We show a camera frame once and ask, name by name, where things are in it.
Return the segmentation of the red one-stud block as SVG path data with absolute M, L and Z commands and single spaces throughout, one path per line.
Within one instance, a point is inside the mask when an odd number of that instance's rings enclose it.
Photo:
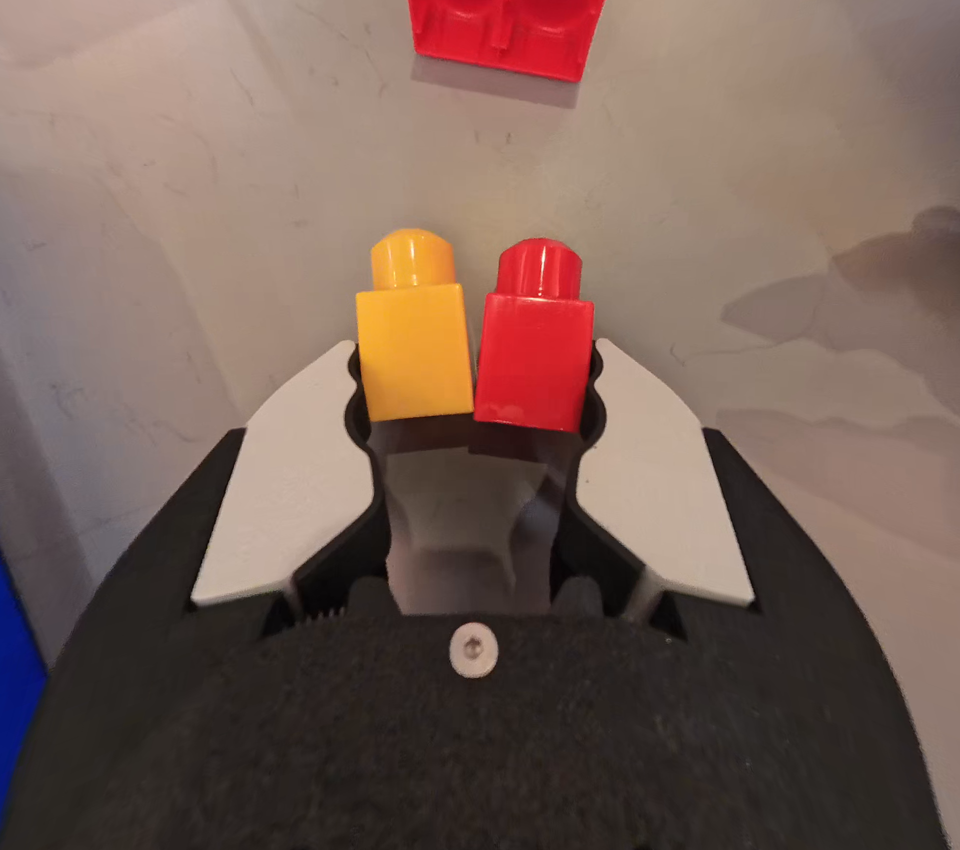
M 528 238 L 504 250 L 486 295 L 475 420 L 574 433 L 594 346 L 594 303 L 583 262 L 563 242 Z

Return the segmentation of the yellow one-stud block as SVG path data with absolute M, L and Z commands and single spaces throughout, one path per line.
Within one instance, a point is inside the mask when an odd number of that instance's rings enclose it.
M 400 229 L 371 248 L 370 269 L 371 289 L 355 296 L 369 419 L 472 414 L 474 365 L 452 245 Z

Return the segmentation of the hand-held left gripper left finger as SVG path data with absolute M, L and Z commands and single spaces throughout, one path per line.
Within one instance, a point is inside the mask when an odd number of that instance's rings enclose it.
M 356 581 L 385 580 L 391 529 L 371 430 L 352 340 L 270 396 L 247 422 L 191 602 L 282 595 L 328 615 Z

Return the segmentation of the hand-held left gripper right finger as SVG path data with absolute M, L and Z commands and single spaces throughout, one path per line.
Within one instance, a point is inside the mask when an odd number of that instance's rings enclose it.
M 590 371 L 552 601 L 588 579 L 606 616 L 653 616 L 666 595 L 749 607 L 754 588 L 699 418 L 611 340 L 594 341 Z

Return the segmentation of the blue plastic bin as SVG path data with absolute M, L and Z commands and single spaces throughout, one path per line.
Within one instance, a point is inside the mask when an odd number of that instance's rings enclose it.
M 1 693 L 46 677 L 46 666 L 6 559 L 1 556 Z

